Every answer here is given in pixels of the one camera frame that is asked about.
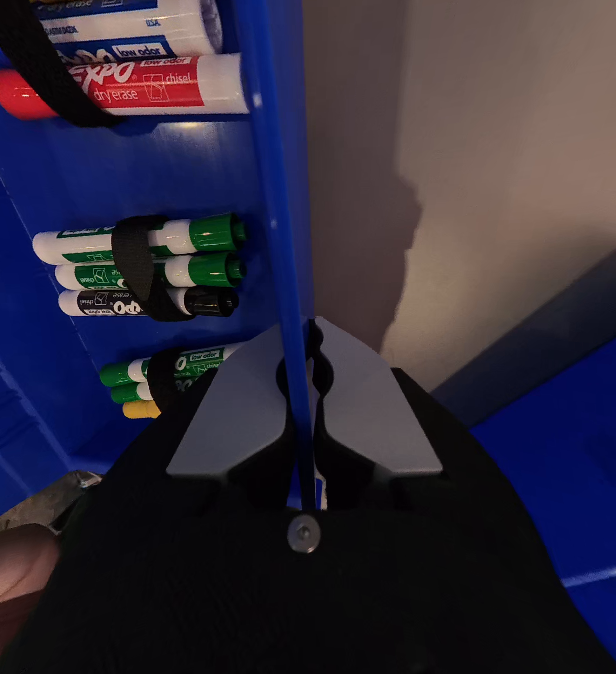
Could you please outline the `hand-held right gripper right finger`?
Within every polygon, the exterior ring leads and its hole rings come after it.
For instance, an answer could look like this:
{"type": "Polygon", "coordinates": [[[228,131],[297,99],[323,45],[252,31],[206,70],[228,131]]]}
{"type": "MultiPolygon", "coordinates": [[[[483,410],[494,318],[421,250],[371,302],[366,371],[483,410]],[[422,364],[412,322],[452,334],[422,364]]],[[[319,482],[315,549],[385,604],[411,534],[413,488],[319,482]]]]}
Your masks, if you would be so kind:
{"type": "Polygon", "coordinates": [[[323,317],[311,321],[313,447],[328,508],[392,506],[402,481],[443,466],[388,363],[323,317]]]}

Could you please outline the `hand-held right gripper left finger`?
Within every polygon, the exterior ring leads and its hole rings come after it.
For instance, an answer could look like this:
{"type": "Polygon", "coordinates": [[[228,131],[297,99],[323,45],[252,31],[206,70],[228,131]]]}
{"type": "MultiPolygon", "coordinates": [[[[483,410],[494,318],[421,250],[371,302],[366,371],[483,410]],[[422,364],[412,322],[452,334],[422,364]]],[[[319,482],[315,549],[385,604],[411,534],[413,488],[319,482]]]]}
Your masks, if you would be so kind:
{"type": "Polygon", "coordinates": [[[283,363],[279,326],[239,346],[217,369],[167,474],[217,482],[253,506],[286,506],[298,435],[283,363]]]}

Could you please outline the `green dry erase marker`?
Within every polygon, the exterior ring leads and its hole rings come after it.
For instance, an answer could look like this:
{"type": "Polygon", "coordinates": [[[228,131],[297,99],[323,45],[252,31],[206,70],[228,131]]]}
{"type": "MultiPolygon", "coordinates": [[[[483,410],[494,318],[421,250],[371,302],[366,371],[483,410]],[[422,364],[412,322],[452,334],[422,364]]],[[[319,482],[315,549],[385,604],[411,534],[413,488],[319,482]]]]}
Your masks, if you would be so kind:
{"type": "MultiPolygon", "coordinates": [[[[169,287],[235,288],[246,276],[244,262],[234,253],[204,253],[153,259],[154,271],[169,287]]],[[[127,290],[112,261],[64,264],[55,268],[57,282],[68,290],[127,290]]]]}
{"type": "Polygon", "coordinates": [[[128,382],[117,385],[110,388],[110,393],[112,400],[120,405],[127,402],[154,399],[147,382],[128,382]]]}
{"type": "MultiPolygon", "coordinates": [[[[208,369],[218,368],[242,344],[243,342],[234,342],[209,349],[184,350],[176,357],[174,378],[195,379],[208,369]]],[[[104,365],[100,371],[100,380],[109,388],[132,382],[146,382],[149,362],[150,357],[146,357],[104,365]]]]}
{"type": "MultiPolygon", "coordinates": [[[[51,265],[110,262],[114,228],[40,232],[33,238],[33,250],[41,261],[51,265]]],[[[231,213],[196,220],[168,220],[148,229],[150,253],[158,258],[234,252],[240,250],[246,240],[245,223],[231,213]]]]}

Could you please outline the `blue plastic bin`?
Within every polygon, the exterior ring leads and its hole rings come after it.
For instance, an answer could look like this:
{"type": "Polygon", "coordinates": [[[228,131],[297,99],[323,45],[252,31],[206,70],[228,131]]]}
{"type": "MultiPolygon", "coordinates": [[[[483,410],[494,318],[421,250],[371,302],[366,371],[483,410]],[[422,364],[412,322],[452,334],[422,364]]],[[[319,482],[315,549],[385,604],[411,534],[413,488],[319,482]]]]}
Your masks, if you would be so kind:
{"type": "MultiPolygon", "coordinates": [[[[218,1],[225,49],[240,52],[251,113],[132,117],[114,128],[19,121],[0,106],[0,516],[73,470],[105,473],[147,420],[125,418],[99,380],[113,361],[281,329],[300,483],[312,467],[304,337],[313,312],[300,1],[218,1]],[[249,227],[232,317],[159,323],[69,317],[41,231],[129,216],[235,212],[249,227]]],[[[0,67],[10,63],[0,49],[0,67]]]]}
{"type": "Polygon", "coordinates": [[[514,485],[616,659],[616,250],[432,395],[514,485]]]}

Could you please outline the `person's left hand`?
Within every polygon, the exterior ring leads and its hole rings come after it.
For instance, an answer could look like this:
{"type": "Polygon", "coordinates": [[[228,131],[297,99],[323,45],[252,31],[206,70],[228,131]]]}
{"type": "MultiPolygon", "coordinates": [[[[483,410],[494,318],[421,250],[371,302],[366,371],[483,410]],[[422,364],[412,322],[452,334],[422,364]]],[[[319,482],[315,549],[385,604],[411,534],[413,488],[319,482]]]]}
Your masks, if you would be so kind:
{"type": "Polygon", "coordinates": [[[0,532],[0,656],[39,602],[59,557],[59,537],[47,527],[0,532]]]}

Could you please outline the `red dry erase marker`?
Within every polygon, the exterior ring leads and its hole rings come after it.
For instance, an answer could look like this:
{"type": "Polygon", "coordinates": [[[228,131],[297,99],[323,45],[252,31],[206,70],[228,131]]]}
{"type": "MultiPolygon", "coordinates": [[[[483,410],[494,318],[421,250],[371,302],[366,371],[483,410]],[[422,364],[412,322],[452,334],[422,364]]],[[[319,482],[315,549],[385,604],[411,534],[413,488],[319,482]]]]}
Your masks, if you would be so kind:
{"type": "Polygon", "coordinates": [[[67,67],[77,86],[37,92],[16,70],[0,70],[0,106],[22,121],[61,117],[80,128],[121,118],[248,114],[241,56],[201,55],[67,67]]]}

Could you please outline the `blue dry erase marker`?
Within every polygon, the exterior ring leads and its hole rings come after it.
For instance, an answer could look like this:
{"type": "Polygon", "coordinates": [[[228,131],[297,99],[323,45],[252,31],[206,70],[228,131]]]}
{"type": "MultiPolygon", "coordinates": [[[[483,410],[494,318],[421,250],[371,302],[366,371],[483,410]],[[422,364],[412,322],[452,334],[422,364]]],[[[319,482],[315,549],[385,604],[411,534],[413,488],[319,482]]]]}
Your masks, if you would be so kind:
{"type": "Polygon", "coordinates": [[[33,11],[67,65],[222,52],[215,1],[39,2],[33,11]]]}

